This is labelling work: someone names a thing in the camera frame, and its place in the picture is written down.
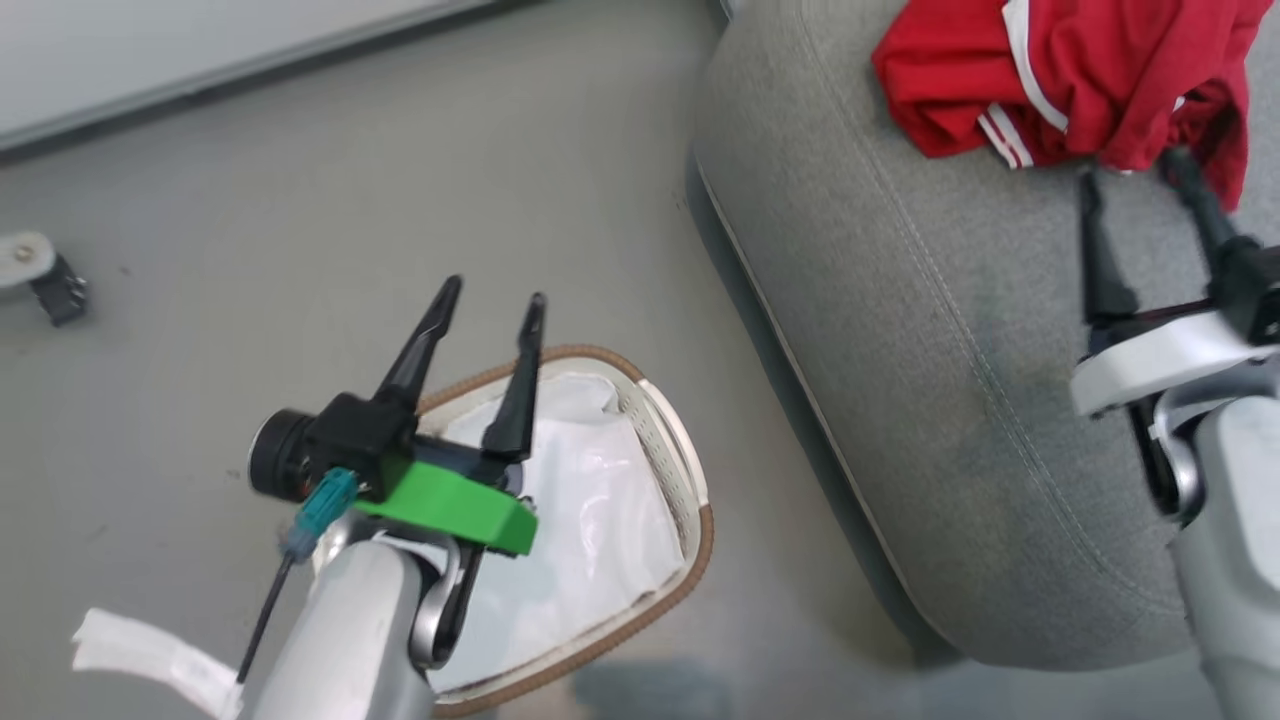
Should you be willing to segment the white wicker-rimmed laundry basket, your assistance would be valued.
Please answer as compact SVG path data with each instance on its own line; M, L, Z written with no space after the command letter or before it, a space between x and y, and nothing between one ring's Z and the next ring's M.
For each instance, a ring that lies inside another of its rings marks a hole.
M495 708L567 676L609 653L684 601L710 561L714 519L700 459L675 407L637 366L621 355L590 345L549 348L540 384L570 373L599 375L613 383L620 406L634 424L662 496L675 520L684 557L680 569L630 609L524 667L466 691L439 693L435 715L456 720Z

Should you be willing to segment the red garment with white stripes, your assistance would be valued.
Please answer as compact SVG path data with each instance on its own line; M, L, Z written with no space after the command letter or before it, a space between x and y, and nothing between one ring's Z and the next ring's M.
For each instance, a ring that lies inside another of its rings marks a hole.
M1249 160L1245 59L1274 0L906 0L870 56L927 158L1144 172L1184 147L1229 211Z

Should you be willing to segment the white paper tag strip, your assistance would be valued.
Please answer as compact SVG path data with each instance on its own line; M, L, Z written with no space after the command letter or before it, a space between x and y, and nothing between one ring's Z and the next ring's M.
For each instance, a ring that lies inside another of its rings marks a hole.
M74 671L143 678L169 687L212 720L239 720L244 685L236 670L170 632L90 609L70 642Z

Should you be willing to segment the white basket liner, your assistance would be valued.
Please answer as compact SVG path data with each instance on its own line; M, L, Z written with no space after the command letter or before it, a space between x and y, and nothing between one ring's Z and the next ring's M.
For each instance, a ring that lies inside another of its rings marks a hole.
M539 387L524 492L531 552L481 562L439 693L518 670L630 609L682 565L675 520L608 379L570 373Z

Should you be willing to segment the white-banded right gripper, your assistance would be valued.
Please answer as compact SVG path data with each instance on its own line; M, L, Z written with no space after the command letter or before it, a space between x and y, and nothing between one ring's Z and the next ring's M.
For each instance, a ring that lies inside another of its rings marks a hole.
M1098 415L1171 391L1189 404L1258 395L1280 400L1280 249L1238 236L1199 163L1166 149L1158 170L1215 263L1197 304L1142 311L1112 252L1094 169L1078 178L1082 310L1091 351L1070 379L1079 415Z

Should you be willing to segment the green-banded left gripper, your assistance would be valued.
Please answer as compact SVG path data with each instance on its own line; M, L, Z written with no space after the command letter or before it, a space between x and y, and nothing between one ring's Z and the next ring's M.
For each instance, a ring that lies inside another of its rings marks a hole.
M442 284L374 393L376 402L417 407L463 283L462 275L451 275ZM416 437L411 459L383 464L396 482L387 497L358 498L357 510L399 529L434 530L508 557L530 555L539 520L522 496L522 462L532 454L545 315L545 295L534 293L517 333L518 356L483 436L483 450Z

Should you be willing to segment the grey partition frame rail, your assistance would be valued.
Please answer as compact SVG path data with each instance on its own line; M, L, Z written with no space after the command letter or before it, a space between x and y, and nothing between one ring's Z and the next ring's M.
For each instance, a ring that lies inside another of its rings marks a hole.
M498 0L0 0L0 152Z

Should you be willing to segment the grey fabric sofa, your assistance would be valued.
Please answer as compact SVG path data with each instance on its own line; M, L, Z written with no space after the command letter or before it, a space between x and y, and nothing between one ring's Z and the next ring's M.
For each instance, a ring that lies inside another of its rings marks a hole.
M1192 646L1126 418L1073 407L1076 179L1151 306L1204 288L1144 172L924 156L870 61L906 0L722 0L692 155L878 544L947 643L1084 671Z

